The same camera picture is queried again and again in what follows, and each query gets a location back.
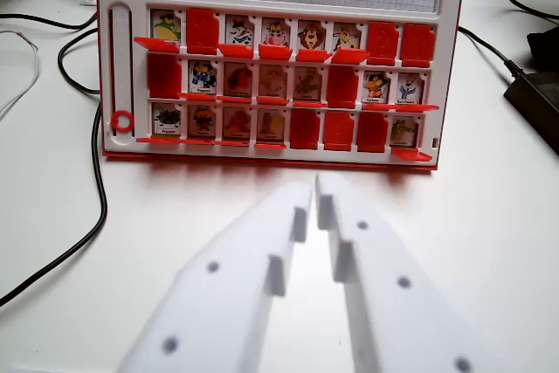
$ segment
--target character card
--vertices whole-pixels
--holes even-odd
[[[318,21],[299,21],[297,46],[299,50],[324,50],[326,30]]]
[[[173,10],[151,11],[151,38],[166,39],[181,44],[181,19]]]
[[[363,75],[361,102],[385,104],[388,101],[390,79],[384,72],[365,72]]]
[[[254,47],[254,24],[248,17],[240,15],[225,17],[225,43]]]
[[[189,60],[189,92],[216,94],[217,71],[209,60]]]
[[[291,27],[284,19],[262,18],[262,44],[289,46]]]
[[[424,82],[417,73],[398,74],[396,103],[419,104],[423,95]]]
[[[355,24],[336,22],[334,24],[334,37],[332,46],[334,51],[340,48],[359,48],[361,32],[357,30]]]
[[[285,98],[287,90],[287,74],[281,66],[260,66],[259,95]]]
[[[163,137],[181,136],[181,108],[174,104],[152,103],[153,135]]]
[[[189,137],[216,138],[216,114],[207,105],[189,106]]]
[[[224,107],[224,140],[250,140],[251,115],[244,108]]]
[[[418,138],[418,124],[413,117],[395,116],[390,131],[390,146],[414,148]]]
[[[322,75],[316,67],[295,67],[295,84],[293,98],[295,100],[320,100]]]
[[[224,94],[227,96],[252,95],[252,72],[244,63],[225,63]]]
[[[256,139],[259,142],[283,142],[285,124],[279,109],[259,109]]]

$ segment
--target white desk surface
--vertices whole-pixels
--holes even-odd
[[[522,0],[552,11],[556,0]],[[79,0],[2,0],[0,11],[83,22]],[[464,0],[461,23],[521,66],[525,36],[553,25],[507,0]],[[89,136],[97,100],[69,87],[56,65],[74,37],[21,21],[39,46],[37,85],[0,123],[0,294],[66,250],[99,216]],[[31,76],[17,39],[0,42],[0,100]],[[98,86],[91,38],[66,60]],[[559,365],[558,159],[503,99],[505,68],[459,35],[439,170],[343,171],[400,233],[420,265],[503,371],[549,373]],[[111,372],[177,270],[259,197],[318,170],[213,162],[102,159],[109,213],[77,258],[0,309],[0,366]],[[298,245],[288,296],[276,300],[260,371],[352,371],[342,287],[331,280],[328,242],[313,224]]]

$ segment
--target white cable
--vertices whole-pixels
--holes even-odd
[[[28,93],[31,88],[35,85],[35,83],[37,82],[38,76],[40,74],[40,67],[39,67],[39,61],[38,61],[38,47],[36,45],[34,45],[24,34],[22,34],[21,32],[17,32],[17,31],[0,31],[0,34],[5,34],[5,33],[10,33],[10,34],[16,34],[19,37],[21,37],[23,40],[25,40],[25,42],[27,44],[29,44],[31,46],[31,49],[33,50],[33,55],[35,56],[35,73],[33,74],[33,79],[31,80],[31,83],[23,90],[23,92],[19,93],[18,95],[16,95],[15,97],[13,97],[11,100],[9,100],[8,102],[6,102],[5,104],[2,105],[2,107],[0,107],[0,121],[3,120],[3,118],[6,116],[6,114],[8,113],[8,111],[11,110],[11,108],[16,105],[16,102],[18,102],[19,100],[21,100],[21,98]]]

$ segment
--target guess who game board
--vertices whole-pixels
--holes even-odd
[[[106,155],[436,169],[460,0],[99,0]]]

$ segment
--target black power adapter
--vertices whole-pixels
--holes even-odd
[[[526,74],[516,69],[509,67],[516,79],[505,98],[559,155],[559,73]]]

